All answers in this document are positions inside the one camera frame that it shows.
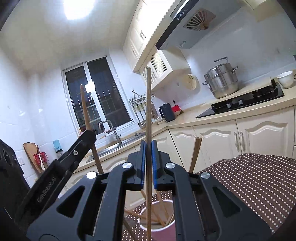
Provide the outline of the range hood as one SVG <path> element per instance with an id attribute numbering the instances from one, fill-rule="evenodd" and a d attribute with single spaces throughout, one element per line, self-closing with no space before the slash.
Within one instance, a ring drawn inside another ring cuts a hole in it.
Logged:
<path id="1" fill-rule="evenodd" d="M 158 50 L 190 49 L 215 27 L 236 13 L 243 1 L 185 1 L 156 43 Z"/>

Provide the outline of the wooden chopstick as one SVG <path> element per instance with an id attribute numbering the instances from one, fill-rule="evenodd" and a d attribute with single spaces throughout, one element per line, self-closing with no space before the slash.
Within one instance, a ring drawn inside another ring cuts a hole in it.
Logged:
<path id="1" fill-rule="evenodd" d="M 146 219 L 146 218 L 147 218 L 147 217 L 144 216 L 144 215 L 137 214 L 137 213 L 135 213 L 135 212 L 133 212 L 133 211 L 130 211 L 130 210 L 127 210 L 127 209 L 124 209 L 124 213 L 127 213 L 127 214 L 129 214 L 129 215 L 136 216 L 136 217 L 138 217 L 138 218 L 143 218 L 143 219 Z"/>
<path id="2" fill-rule="evenodd" d="M 151 241 L 151 224 L 152 224 L 152 154 L 151 154 L 151 142 L 152 142 L 152 74 L 151 68 L 147 68 L 147 115 L 146 115 L 146 142 L 147 142 L 147 154 L 146 154 L 146 175 L 147 175 L 147 240 Z"/>
<path id="3" fill-rule="evenodd" d="M 169 214 L 168 214 L 168 211 L 167 211 L 167 209 L 166 209 L 166 207 L 164 205 L 164 202 L 162 200 L 161 194 L 160 194 L 159 191 L 156 191 L 156 194 L 157 194 L 157 198 L 159 200 L 160 206 L 161 206 L 162 210 L 164 211 L 165 217 L 168 220 L 169 219 Z"/>
<path id="4" fill-rule="evenodd" d="M 135 233 L 132 231 L 132 228 L 130 227 L 130 225 L 128 224 L 127 220 L 125 219 L 125 217 L 123 217 L 123 225 L 125 226 L 126 230 L 128 231 L 128 233 L 130 234 L 130 236 L 133 238 L 134 241 L 138 241 L 137 236 L 135 235 Z"/>
<path id="5" fill-rule="evenodd" d="M 84 85 L 80 85 L 80 94 L 81 94 L 81 102 L 82 102 L 82 109 L 83 109 L 83 115 L 84 115 L 84 121 L 85 121 L 85 126 L 86 126 L 86 130 L 91 131 L 91 125 L 89 122 L 89 115 L 88 115 L 88 111 L 87 111 L 87 106 L 86 106 L 86 100 L 85 100 L 85 87 Z M 100 159 L 98 156 L 98 152 L 97 149 L 95 147 L 95 144 L 93 144 L 93 146 L 91 147 L 92 150 L 92 155 L 96 164 L 96 167 L 98 169 L 99 174 L 103 174 L 103 168 L 102 165 L 100 163 Z"/>
<path id="6" fill-rule="evenodd" d="M 191 164 L 190 164 L 190 168 L 189 168 L 189 173 L 194 172 L 196 162 L 197 162 L 197 159 L 199 156 L 201 144 L 202 144 L 202 138 L 195 138 L 194 149 L 193 149 L 193 153 L 192 153 L 192 157 L 191 157 Z"/>
<path id="7" fill-rule="evenodd" d="M 165 227 L 166 223 L 161 219 L 160 216 L 152 214 L 152 224 L 153 225 L 160 225 L 161 227 Z"/>

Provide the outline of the window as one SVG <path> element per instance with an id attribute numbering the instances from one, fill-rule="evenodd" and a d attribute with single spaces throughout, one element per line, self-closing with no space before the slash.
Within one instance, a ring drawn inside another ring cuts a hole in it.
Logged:
<path id="1" fill-rule="evenodd" d="M 114 126 L 122 129 L 132 123 L 107 57 L 82 62 L 63 70 L 70 106 L 80 131 L 86 130 L 81 85 L 91 129 L 96 135 Z"/>

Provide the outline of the hanging utensil rack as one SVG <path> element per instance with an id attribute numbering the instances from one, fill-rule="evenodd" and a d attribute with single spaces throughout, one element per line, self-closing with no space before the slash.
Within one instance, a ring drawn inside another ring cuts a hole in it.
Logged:
<path id="1" fill-rule="evenodd" d="M 130 98 L 129 104 L 131 105 L 135 116 L 137 117 L 138 126 L 140 129 L 145 129 L 146 127 L 146 95 L 140 95 L 132 90 L 132 98 Z"/>

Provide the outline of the white bowl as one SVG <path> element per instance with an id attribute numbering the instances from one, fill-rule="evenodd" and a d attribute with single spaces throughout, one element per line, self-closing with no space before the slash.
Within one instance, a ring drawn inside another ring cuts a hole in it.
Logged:
<path id="1" fill-rule="evenodd" d="M 276 77 L 284 88 L 291 88 L 294 83 L 293 71 L 281 73 Z"/>

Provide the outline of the upper cream cabinets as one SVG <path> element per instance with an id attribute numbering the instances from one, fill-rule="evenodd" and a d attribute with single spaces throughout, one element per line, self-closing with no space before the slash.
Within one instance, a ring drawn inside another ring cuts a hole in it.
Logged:
<path id="1" fill-rule="evenodd" d="M 278 36 L 290 18 L 278 1 L 140 1 L 123 46 L 134 72 L 146 78 L 152 70 L 152 90 L 189 71 L 183 56 L 199 41 L 221 43 L 215 33 L 237 16 L 247 15 L 245 25 L 260 35 Z"/>

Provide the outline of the steel sink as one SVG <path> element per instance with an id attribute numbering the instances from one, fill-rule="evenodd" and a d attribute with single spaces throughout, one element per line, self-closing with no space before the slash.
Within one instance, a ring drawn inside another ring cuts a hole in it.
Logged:
<path id="1" fill-rule="evenodd" d="M 111 153 L 114 153 L 116 152 L 117 150 L 120 150 L 122 148 L 124 148 L 125 146 L 135 142 L 136 140 L 139 140 L 140 138 L 144 137 L 145 136 L 145 132 L 138 132 L 138 133 L 134 133 L 133 136 L 129 137 L 129 138 L 126 138 L 124 140 L 122 140 L 122 144 L 114 144 L 114 145 L 111 145 L 107 148 L 104 148 L 102 150 L 99 150 L 97 152 L 98 156 L 99 156 L 99 159 L 100 161 L 102 162 L 103 161 L 103 157 L 104 156 L 107 156 Z"/>

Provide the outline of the round cream wall plate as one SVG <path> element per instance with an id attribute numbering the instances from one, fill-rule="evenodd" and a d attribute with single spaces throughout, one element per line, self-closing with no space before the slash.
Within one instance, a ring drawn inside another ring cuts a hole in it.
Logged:
<path id="1" fill-rule="evenodd" d="M 182 83 L 188 90 L 195 90 L 197 87 L 197 78 L 192 74 L 187 74 L 183 77 Z"/>

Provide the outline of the black electric kettle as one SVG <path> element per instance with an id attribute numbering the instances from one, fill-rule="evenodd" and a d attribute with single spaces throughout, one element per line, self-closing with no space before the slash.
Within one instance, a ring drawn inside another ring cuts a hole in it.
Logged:
<path id="1" fill-rule="evenodd" d="M 166 120 L 166 122 L 170 122 L 176 119 L 176 116 L 171 108 L 169 103 L 165 103 L 159 107 L 159 112 L 161 117 Z"/>

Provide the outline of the brown polka dot tablecloth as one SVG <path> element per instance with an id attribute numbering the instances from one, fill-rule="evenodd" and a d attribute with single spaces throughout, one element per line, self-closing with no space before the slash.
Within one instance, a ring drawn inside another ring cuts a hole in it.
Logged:
<path id="1" fill-rule="evenodd" d="M 295 240 L 294 159 L 241 154 L 206 171 L 268 224 L 272 240 Z"/>

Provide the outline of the steel faucet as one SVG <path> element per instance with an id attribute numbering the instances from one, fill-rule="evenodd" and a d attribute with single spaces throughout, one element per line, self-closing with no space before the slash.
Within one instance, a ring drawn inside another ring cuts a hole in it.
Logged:
<path id="1" fill-rule="evenodd" d="M 116 127 L 113 126 L 113 124 L 112 124 L 112 122 L 110 120 L 101 121 L 98 124 L 98 127 L 100 128 L 100 130 L 102 130 L 102 126 L 103 126 L 104 123 L 107 123 L 109 125 L 109 129 L 107 130 L 107 132 L 113 132 L 115 134 L 115 138 L 116 138 L 116 141 L 117 141 L 118 145 L 121 146 L 122 141 L 121 141 L 120 135 L 117 134 Z"/>

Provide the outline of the lower cream cabinets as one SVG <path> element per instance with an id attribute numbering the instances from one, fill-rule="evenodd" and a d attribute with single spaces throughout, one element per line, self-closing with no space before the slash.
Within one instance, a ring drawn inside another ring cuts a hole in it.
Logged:
<path id="1" fill-rule="evenodd" d="M 243 153 L 295 157 L 295 107 L 237 120 L 167 129 L 153 137 L 172 162 L 189 170 L 196 138 L 201 149 L 194 171 Z"/>

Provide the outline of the steel steamer pot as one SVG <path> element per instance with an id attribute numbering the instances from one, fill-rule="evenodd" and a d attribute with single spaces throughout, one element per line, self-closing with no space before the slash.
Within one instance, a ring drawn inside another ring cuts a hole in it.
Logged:
<path id="1" fill-rule="evenodd" d="M 216 65 L 208 70 L 204 75 L 205 82 L 203 85 L 207 85 L 216 99 L 220 99 L 233 94 L 239 90 L 238 78 L 236 76 L 236 70 L 238 66 L 234 68 L 228 62 L 228 57 L 223 57 L 215 60 L 218 62 L 225 59 L 226 63 Z"/>

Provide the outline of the black gas stove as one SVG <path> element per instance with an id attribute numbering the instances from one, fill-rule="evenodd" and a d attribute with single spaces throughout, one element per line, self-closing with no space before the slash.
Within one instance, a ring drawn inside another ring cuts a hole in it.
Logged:
<path id="1" fill-rule="evenodd" d="M 262 87 L 246 94 L 211 104 L 209 109 L 196 116 L 196 118 L 226 113 L 229 111 L 271 101 L 280 97 L 284 97 L 283 90 L 280 87 L 280 84 L 272 79 L 271 84 L 267 85 L 266 87 Z"/>

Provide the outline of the cream cabinets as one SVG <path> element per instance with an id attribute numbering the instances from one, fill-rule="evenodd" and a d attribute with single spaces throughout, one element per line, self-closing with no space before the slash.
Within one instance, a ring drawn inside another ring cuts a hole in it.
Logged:
<path id="1" fill-rule="evenodd" d="M 189 71 L 183 56 L 199 41 L 221 43 L 215 33 L 237 16 L 247 15 L 245 25 L 260 35 L 278 36 L 290 18 L 278 1 L 140 1 L 123 46 L 134 72 L 146 78 L 152 70 L 152 90 Z"/>
<path id="2" fill-rule="evenodd" d="M 237 120 L 167 129 L 153 137 L 172 162 L 189 170 L 196 138 L 201 149 L 194 171 L 243 153 L 295 157 L 295 107 Z"/>

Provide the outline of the pink utensil holder cup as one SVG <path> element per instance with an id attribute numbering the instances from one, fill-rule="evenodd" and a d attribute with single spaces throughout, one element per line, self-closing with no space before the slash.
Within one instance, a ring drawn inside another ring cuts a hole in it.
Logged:
<path id="1" fill-rule="evenodd" d="M 168 212 L 169 217 L 171 217 L 174 212 L 173 201 L 167 199 L 163 201 L 163 204 Z M 159 201 L 152 203 L 152 208 L 154 211 L 159 215 L 163 222 L 166 223 L 168 218 L 166 218 L 165 212 L 161 209 L 161 207 L 162 206 Z M 177 240 L 175 220 L 163 227 L 160 223 L 157 223 L 158 219 L 153 213 L 152 218 L 156 220 L 152 222 L 151 235 L 153 240 Z"/>

